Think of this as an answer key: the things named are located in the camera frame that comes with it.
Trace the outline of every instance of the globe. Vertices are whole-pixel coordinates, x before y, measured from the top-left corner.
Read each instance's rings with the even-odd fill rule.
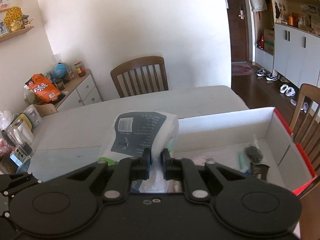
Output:
[[[55,78],[64,78],[65,75],[67,74],[67,68],[65,65],[59,63],[54,70],[52,70],[52,75]]]

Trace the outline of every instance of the green item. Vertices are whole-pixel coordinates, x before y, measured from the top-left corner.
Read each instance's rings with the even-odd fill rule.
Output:
[[[108,159],[108,158],[106,158],[106,157],[100,157],[100,158],[98,159],[98,161],[105,161],[105,162],[108,163],[108,165],[115,165],[115,164],[116,164],[115,161],[113,161],[113,160],[111,160],[111,159]]]

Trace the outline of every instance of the sunflower decoration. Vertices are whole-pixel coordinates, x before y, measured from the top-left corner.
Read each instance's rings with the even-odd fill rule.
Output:
[[[21,8],[17,6],[11,7],[5,14],[3,22],[10,33],[22,29],[23,14]]]

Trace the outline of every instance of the floor mat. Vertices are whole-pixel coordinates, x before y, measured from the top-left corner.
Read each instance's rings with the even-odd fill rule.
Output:
[[[232,76],[255,75],[257,69],[247,62],[236,62],[231,64]]]

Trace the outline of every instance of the door handle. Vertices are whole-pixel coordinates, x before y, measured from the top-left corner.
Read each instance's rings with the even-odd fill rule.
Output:
[[[243,10],[243,7],[240,6],[240,14],[238,15],[239,17],[241,17],[241,19],[243,20],[245,15],[244,15],[244,10]]]

